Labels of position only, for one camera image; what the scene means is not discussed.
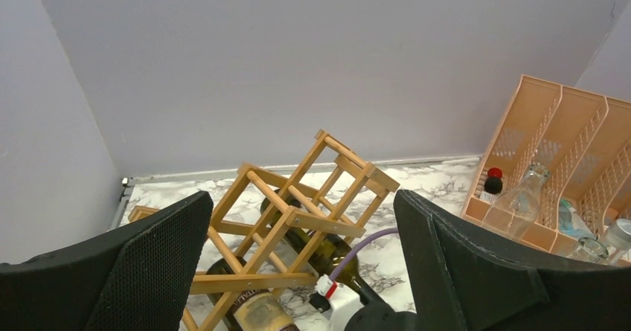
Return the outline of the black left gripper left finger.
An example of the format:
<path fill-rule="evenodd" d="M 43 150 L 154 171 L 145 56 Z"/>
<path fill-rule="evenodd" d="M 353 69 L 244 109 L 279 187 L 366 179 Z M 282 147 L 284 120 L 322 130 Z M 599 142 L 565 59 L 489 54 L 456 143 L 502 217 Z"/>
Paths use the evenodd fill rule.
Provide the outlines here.
<path fill-rule="evenodd" d="M 89 240 L 1 265 L 3 330 L 177 330 L 214 203 L 199 191 Z"/>

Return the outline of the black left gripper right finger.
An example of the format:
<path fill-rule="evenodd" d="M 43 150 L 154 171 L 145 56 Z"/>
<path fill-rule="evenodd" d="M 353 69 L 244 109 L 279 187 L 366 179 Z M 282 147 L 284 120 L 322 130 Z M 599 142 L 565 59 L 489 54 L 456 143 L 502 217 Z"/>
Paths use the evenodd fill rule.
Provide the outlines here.
<path fill-rule="evenodd" d="M 394 213 L 420 330 L 628 330 L 630 269 L 539 251 L 412 190 Z"/>

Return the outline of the green wine bottle silver neck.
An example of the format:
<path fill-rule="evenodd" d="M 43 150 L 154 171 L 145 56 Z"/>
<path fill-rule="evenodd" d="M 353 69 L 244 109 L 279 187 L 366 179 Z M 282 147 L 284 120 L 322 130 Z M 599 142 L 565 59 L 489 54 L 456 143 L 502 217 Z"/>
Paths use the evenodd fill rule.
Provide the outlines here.
<path fill-rule="evenodd" d="M 268 289 L 241 292 L 222 321 L 227 330 L 299 330 L 280 301 Z"/>

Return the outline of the small clear glass jar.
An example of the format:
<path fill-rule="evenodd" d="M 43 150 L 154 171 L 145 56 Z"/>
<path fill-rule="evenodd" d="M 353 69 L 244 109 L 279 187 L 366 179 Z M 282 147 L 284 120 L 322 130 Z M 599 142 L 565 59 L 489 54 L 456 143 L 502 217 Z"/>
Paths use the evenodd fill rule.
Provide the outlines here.
<path fill-rule="evenodd" d="M 609 257 L 609 251 L 605 245 L 591 237 L 581 237 L 576 246 L 567 255 L 567 258 L 587 263 L 601 264 Z"/>

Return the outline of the dark green wine bottle labelled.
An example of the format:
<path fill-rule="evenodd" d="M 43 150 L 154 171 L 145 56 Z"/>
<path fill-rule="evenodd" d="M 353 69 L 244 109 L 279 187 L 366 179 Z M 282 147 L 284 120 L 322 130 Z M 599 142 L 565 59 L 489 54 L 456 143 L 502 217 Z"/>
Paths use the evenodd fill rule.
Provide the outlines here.
<path fill-rule="evenodd" d="M 304 231 L 300 228 L 290 228 L 285 234 L 285 241 L 300 254 L 311 240 L 314 231 Z M 327 234 L 317 249 L 308 259 L 308 263 L 318 274 L 330 275 L 340 262 L 347 259 L 351 247 L 337 234 Z M 357 257 L 349 258 L 349 262 L 342 269 L 337 283 L 343 283 L 357 292 L 364 305 L 371 302 L 384 303 L 385 301 L 371 288 L 371 286 L 359 274 L 359 260 Z"/>

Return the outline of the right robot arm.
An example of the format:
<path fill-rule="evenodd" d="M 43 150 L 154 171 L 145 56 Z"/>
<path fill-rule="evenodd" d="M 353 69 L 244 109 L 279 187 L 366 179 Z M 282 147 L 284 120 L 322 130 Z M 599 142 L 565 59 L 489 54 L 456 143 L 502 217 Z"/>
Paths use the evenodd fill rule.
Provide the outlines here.
<path fill-rule="evenodd" d="M 395 311 L 386 303 L 370 303 L 357 311 L 346 324 L 344 331 L 415 331 L 417 314 Z"/>

